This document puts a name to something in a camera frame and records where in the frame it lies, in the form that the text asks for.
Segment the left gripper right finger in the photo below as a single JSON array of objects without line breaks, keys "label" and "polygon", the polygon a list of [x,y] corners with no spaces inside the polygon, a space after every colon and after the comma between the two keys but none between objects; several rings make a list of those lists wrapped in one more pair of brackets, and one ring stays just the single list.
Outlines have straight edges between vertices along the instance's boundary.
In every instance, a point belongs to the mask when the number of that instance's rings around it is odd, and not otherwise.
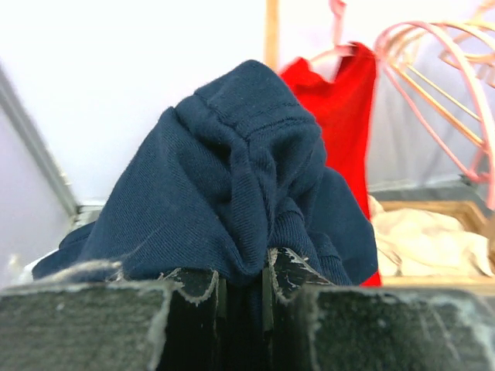
[{"label": "left gripper right finger", "polygon": [[271,370],[492,370],[494,296],[433,286],[338,287],[287,248],[263,271]]}]

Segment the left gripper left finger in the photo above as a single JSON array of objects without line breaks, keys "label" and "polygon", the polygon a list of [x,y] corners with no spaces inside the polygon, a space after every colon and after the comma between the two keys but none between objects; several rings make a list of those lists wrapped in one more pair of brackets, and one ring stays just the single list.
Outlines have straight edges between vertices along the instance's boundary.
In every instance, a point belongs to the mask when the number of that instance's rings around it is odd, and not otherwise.
[{"label": "left gripper left finger", "polygon": [[218,370],[225,282],[41,280],[1,293],[3,370]]}]

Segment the navy blue t shirt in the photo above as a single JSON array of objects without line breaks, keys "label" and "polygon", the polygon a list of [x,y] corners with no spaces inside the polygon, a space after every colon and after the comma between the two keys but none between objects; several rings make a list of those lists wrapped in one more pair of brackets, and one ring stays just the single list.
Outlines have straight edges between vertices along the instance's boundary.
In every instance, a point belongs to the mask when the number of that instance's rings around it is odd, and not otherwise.
[{"label": "navy blue t shirt", "polygon": [[122,173],[98,219],[32,271],[41,279],[98,263],[133,280],[178,267],[236,285],[287,247],[335,284],[377,271],[371,224],[343,177],[326,167],[313,116],[254,60],[167,109]]}]

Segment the red t shirt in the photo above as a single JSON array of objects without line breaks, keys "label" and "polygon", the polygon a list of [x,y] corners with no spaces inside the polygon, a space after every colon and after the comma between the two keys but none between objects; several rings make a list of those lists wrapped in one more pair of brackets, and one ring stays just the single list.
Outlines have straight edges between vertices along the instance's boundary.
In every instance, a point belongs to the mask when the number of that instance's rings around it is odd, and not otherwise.
[{"label": "red t shirt", "polygon": [[352,284],[379,287],[366,180],[377,62],[364,44],[353,43],[352,49],[351,55],[341,59],[333,81],[314,72],[303,58],[289,64],[281,78],[316,119],[326,148],[328,170],[316,199],[312,228],[329,237]]}]

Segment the light pink hanger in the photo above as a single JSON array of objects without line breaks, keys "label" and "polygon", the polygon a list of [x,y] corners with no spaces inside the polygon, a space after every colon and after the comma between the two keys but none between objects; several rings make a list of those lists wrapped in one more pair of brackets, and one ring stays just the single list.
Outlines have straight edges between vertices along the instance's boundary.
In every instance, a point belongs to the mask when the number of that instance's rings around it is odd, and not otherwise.
[{"label": "light pink hanger", "polygon": [[424,182],[494,186],[494,23],[408,21],[374,44],[401,164]]}]

